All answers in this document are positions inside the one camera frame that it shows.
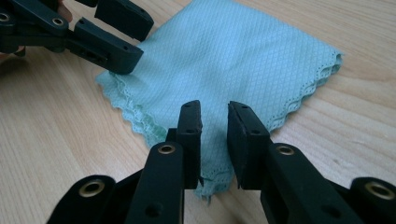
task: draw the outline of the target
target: light wood tabletop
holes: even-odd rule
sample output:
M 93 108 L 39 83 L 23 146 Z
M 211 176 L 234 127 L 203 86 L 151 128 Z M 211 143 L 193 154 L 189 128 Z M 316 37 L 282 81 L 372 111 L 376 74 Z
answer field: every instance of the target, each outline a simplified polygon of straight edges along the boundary
M 74 23 L 94 9 L 64 0 Z M 188 0 L 134 0 L 152 30 Z M 345 53 L 341 70 L 273 133 L 297 146 L 324 177 L 349 187 L 374 176 L 396 185 L 396 2 L 243 1 Z M 30 47 L 0 63 L 0 223 L 44 223 L 68 189 L 87 175 L 117 181 L 143 168 L 148 147 L 103 96 L 103 68 L 74 54 Z M 258 191 L 235 181 L 211 204 L 186 190 L 185 223 L 266 223 Z

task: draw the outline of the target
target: cloth fold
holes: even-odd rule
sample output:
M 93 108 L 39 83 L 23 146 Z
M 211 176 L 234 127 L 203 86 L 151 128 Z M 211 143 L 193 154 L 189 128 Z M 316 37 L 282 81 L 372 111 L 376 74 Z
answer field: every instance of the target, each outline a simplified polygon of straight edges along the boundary
M 269 131 L 338 71 L 342 53 L 278 19 L 231 0 L 193 0 L 139 45 L 132 74 L 97 82 L 149 147 L 176 127 L 180 107 L 201 101 L 202 177 L 210 196 L 233 178 L 227 104 L 250 105 Z

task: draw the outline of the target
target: wood grain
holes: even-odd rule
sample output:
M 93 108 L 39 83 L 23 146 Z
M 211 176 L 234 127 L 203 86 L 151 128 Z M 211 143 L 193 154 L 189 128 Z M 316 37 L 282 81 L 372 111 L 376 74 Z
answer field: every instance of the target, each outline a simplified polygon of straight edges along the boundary
M 339 48 L 344 65 L 275 131 L 330 180 L 357 176 L 396 185 L 396 2 L 241 1 Z M 155 31 L 187 0 L 143 1 Z M 77 19 L 94 9 L 65 0 Z M 44 223 L 82 177 L 117 181 L 144 166 L 148 149 L 94 82 L 102 68 L 65 52 L 28 48 L 0 63 L 0 223 Z M 258 191 L 231 189 L 210 206 L 186 192 L 185 223 L 265 223 Z

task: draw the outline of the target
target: cloth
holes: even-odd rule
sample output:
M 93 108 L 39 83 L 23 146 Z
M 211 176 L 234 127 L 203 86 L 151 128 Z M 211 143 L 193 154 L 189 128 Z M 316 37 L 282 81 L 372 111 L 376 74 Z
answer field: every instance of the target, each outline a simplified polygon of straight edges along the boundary
M 210 196 L 228 189 L 227 104 L 250 105 L 269 131 L 338 71 L 341 52 L 231 0 L 193 0 L 139 45 L 132 74 L 104 72 L 97 82 L 149 147 L 176 127 L 180 107 L 200 100 L 202 171 Z

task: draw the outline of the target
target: textured fabric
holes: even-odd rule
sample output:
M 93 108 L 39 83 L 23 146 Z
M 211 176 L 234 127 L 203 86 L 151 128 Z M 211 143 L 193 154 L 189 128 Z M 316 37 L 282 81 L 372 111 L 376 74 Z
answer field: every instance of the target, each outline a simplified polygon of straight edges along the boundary
M 145 53 L 131 75 L 104 72 L 97 82 L 149 147 L 177 126 L 184 103 L 201 101 L 201 196 L 226 190 L 233 177 L 230 101 L 250 105 L 271 131 L 341 64 L 337 49 L 230 0 L 192 1 L 139 48 Z

